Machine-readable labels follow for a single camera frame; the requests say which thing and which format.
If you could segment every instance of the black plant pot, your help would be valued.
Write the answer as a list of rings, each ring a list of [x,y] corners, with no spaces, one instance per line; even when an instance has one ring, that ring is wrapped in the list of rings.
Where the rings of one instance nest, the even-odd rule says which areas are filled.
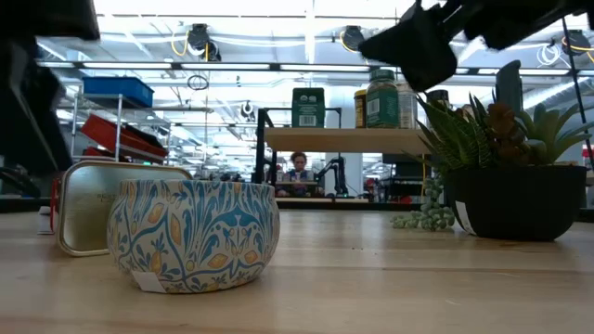
[[[458,222],[478,237],[551,241],[574,223],[586,168],[538,166],[449,173],[445,195]]]

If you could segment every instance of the gold tin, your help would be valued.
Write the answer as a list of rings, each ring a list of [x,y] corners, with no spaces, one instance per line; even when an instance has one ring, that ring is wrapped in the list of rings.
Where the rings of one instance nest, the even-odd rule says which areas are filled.
[[[192,175],[181,168],[82,161],[64,173],[59,201],[57,239],[72,256],[108,253],[107,223],[111,203],[127,179],[185,180]]]

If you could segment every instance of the person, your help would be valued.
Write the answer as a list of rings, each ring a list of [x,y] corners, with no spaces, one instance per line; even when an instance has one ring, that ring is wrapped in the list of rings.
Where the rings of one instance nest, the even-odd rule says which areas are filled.
[[[305,170],[305,166],[307,165],[307,156],[305,155],[305,153],[294,152],[293,154],[291,154],[291,162],[293,163],[293,169],[285,173],[282,181],[290,181],[297,183],[314,181],[314,172]],[[320,189],[321,188],[317,187],[316,191],[323,191],[323,189]],[[311,190],[312,189],[309,189],[307,185],[299,184],[290,186],[277,186],[277,195],[279,197],[287,197],[289,195],[297,197],[308,197],[311,196]]]

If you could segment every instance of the floral pattern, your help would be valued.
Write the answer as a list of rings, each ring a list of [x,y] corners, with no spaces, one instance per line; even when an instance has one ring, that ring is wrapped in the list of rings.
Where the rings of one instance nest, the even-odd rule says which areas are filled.
[[[129,180],[111,207],[108,247],[132,282],[133,271],[152,272],[169,293],[205,292],[257,278],[278,229],[271,186]]]

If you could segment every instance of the string of pearls plant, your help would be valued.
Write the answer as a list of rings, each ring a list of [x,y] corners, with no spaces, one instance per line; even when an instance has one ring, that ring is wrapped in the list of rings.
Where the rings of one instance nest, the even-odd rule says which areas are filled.
[[[395,216],[394,228],[421,228],[430,231],[453,226],[456,219],[452,209],[442,208],[437,200],[442,194],[444,183],[438,174],[434,179],[425,180],[425,196],[428,201],[420,205],[420,212],[411,212],[409,216]]]

